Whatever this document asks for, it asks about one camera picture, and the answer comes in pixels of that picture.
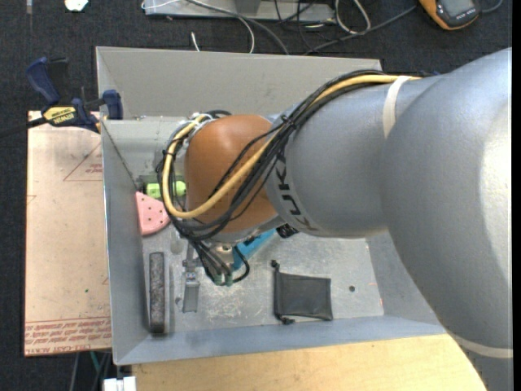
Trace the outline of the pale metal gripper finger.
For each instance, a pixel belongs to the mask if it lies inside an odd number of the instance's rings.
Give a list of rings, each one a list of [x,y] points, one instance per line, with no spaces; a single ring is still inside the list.
[[[182,303],[182,312],[196,312],[199,302],[200,282],[195,271],[185,273],[184,295]]]

